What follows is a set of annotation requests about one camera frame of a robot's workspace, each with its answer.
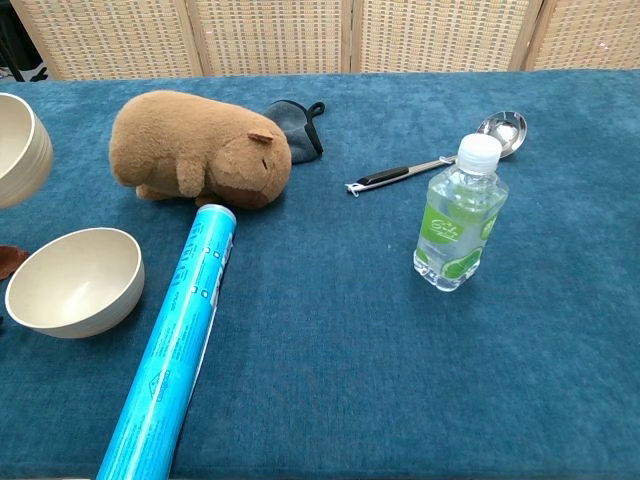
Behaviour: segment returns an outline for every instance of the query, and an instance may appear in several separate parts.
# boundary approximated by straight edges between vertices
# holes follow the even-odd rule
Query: black spoon grip
[[[385,170],[383,172],[372,173],[371,175],[362,177],[356,183],[359,183],[360,185],[373,185],[374,183],[380,183],[386,180],[392,180],[394,178],[401,177],[402,175],[406,175],[407,173],[409,173],[409,167],[390,168],[389,170]]]

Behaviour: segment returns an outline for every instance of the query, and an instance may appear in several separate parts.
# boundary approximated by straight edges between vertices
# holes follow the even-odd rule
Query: spoon handle
[[[440,157],[432,162],[419,163],[410,167],[396,167],[382,172],[372,173],[360,178],[355,183],[346,184],[347,190],[354,196],[358,196],[359,192],[371,190],[374,188],[389,185],[390,183],[399,182],[405,178],[409,178],[417,173],[425,172],[441,165],[450,165],[455,162],[456,157]]]

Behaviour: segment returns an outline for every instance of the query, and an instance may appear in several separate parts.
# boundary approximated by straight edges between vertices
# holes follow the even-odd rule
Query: bowl rim
[[[33,136],[35,135],[35,131],[36,131],[36,115],[33,111],[33,108],[31,108],[31,105],[29,105],[29,103],[24,98],[19,97],[18,95],[14,95],[12,93],[7,93],[7,92],[0,92],[0,97],[9,97],[13,100],[17,100],[18,103],[21,103],[22,106],[27,109],[27,112],[29,113],[29,119],[31,120],[31,127],[29,130],[29,138],[27,139],[27,143],[22,149],[22,151],[20,152],[20,155],[18,155],[18,157],[9,166],[9,168],[7,168],[7,170],[4,173],[0,173],[0,180],[2,180],[5,176],[9,175],[9,173],[11,173],[11,170],[13,170],[16,167],[16,165],[20,162],[20,160],[22,160],[22,158],[24,157],[24,154],[27,153],[29,146],[33,142]]]
[[[122,298],[124,293],[127,292],[131,288],[133,282],[138,278],[138,276],[140,275],[140,271],[142,269],[142,265],[143,265],[143,262],[142,262],[142,250],[140,249],[140,245],[138,244],[138,241],[133,237],[133,235],[129,234],[128,232],[125,232],[124,230],[120,230],[119,228],[114,228],[114,227],[82,228],[80,230],[74,230],[72,232],[68,232],[68,233],[66,233],[66,234],[64,234],[64,235],[62,235],[60,237],[54,238],[53,240],[51,240],[48,243],[45,243],[43,246],[38,248],[35,252],[30,254],[29,257],[24,262],[22,262],[22,264],[18,267],[18,269],[13,273],[13,275],[11,275],[11,279],[9,280],[9,284],[7,285],[7,290],[6,290],[5,295],[4,295],[4,304],[5,304],[5,308],[7,309],[7,313],[9,314],[9,316],[13,320],[15,320],[20,325],[23,325],[23,326],[28,327],[28,328],[32,328],[34,330],[43,330],[43,331],[45,331],[45,330],[56,330],[56,329],[68,327],[70,325],[78,325],[78,324],[80,324],[82,322],[85,322],[85,321],[95,317],[99,313],[104,312],[105,310],[110,308],[111,305],[113,305],[113,302],[111,302],[108,305],[106,305],[103,308],[101,308],[100,310],[96,310],[95,312],[91,313],[88,316],[85,316],[84,318],[81,318],[80,320],[74,320],[74,321],[60,323],[60,324],[51,325],[51,326],[33,325],[33,324],[29,323],[29,322],[26,322],[24,319],[19,319],[19,317],[13,312],[13,310],[11,309],[11,306],[9,305],[9,295],[10,295],[12,287],[13,287],[13,282],[18,277],[18,275],[20,274],[22,269],[26,268],[26,265],[29,264],[29,262],[31,261],[32,258],[35,258],[36,255],[41,253],[46,248],[51,247],[52,245],[54,245],[54,244],[56,244],[58,242],[61,242],[61,241],[63,241],[64,239],[66,239],[68,237],[71,237],[71,236],[74,236],[74,235],[79,235],[79,234],[86,233],[86,232],[96,231],[96,230],[112,231],[112,232],[117,232],[117,233],[119,233],[121,235],[124,235],[125,237],[127,237],[133,243],[133,245],[136,248],[136,253],[137,253],[136,268],[135,268],[135,270],[133,272],[133,275],[131,275],[131,278],[127,281],[126,285],[119,291],[118,295],[116,296],[116,299]]]

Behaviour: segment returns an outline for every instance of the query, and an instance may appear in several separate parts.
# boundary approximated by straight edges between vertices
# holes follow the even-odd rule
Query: gray oven mitt
[[[292,100],[273,102],[263,115],[278,125],[289,143],[291,163],[305,163],[322,155],[322,144],[313,125],[313,117],[324,113],[324,103],[316,102],[307,110]]]

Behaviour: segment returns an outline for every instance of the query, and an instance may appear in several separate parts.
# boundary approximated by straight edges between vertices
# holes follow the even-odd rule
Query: plastic water bottle
[[[450,292],[474,274],[509,190],[495,171],[502,145],[472,133],[460,142],[456,163],[429,182],[416,271]]]

